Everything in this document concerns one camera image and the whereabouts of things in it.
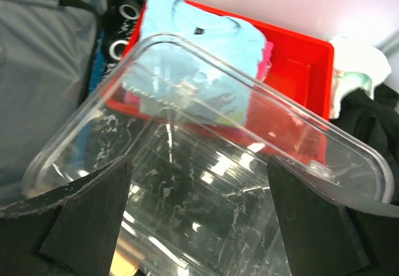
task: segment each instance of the white ring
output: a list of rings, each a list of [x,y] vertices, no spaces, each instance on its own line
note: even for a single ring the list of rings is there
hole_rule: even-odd
[[[132,9],[135,12],[135,16],[129,16],[126,13],[126,10],[125,10],[126,7],[129,7],[130,9]],[[121,6],[119,6],[119,12],[125,19],[129,19],[131,21],[134,21],[135,19],[138,19],[140,17],[140,11],[136,7],[129,5],[129,4],[122,4]]]
[[[113,60],[117,60],[119,61],[120,59],[122,59],[122,56],[118,56],[117,53],[115,53],[115,48],[117,47],[117,45],[119,44],[124,44],[125,46],[128,45],[129,43],[126,40],[123,39],[119,39],[115,42],[113,42],[110,46],[110,48],[108,49],[110,56]]]

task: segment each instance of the transparent plastic container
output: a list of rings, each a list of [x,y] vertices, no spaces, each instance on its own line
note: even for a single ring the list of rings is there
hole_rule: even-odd
[[[140,106],[115,107],[126,90]],[[377,152],[170,34],[135,46],[31,163],[24,191],[41,194],[125,154],[134,170],[118,248],[152,275],[290,275],[271,156],[313,186],[382,202],[393,194]]]

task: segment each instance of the gray fabric bag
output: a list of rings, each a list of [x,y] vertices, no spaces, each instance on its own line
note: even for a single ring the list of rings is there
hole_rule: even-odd
[[[0,0],[0,207],[84,98],[107,0]]]

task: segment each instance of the shirt tag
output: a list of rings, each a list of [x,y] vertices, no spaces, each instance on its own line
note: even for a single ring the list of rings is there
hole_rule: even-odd
[[[197,27],[197,28],[195,28],[194,34],[195,35],[204,34],[204,29],[201,29],[201,28]]]

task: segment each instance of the light blue t-shirt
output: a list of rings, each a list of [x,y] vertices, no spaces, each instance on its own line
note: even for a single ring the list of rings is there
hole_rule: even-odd
[[[253,79],[256,78],[263,57],[262,50],[266,46],[266,38],[252,24],[235,17],[217,16],[191,6],[184,0],[147,0],[139,41],[159,32],[182,36]],[[181,49],[163,44],[152,47],[151,51],[140,56],[138,62],[154,74],[162,75],[169,83],[176,85],[184,81],[185,84],[191,84],[196,98],[211,107],[217,106],[219,112],[235,122],[245,123],[250,89],[206,62]],[[254,85],[242,75],[231,73],[249,86]],[[164,105],[169,99],[176,101],[176,96],[172,97],[173,93],[168,91],[167,85],[158,81],[150,82],[150,79],[128,75],[124,77],[123,87],[133,92],[145,92],[155,100],[164,99]],[[154,111],[153,104],[146,107],[145,103],[144,98],[140,110],[153,115],[148,113],[149,108]],[[225,119],[218,118],[197,104],[191,103],[185,110],[190,115],[230,125]]]

